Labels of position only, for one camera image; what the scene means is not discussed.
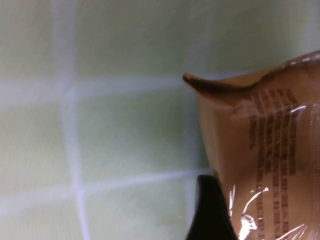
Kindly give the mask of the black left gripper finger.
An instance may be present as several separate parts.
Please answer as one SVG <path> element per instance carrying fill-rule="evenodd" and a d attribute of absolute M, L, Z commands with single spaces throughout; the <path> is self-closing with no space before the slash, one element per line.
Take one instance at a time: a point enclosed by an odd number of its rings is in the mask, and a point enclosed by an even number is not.
<path fill-rule="evenodd" d="M 195 213 L 186 240 L 237 240 L 218 180 L 201 174 L 196 186 Z"/>

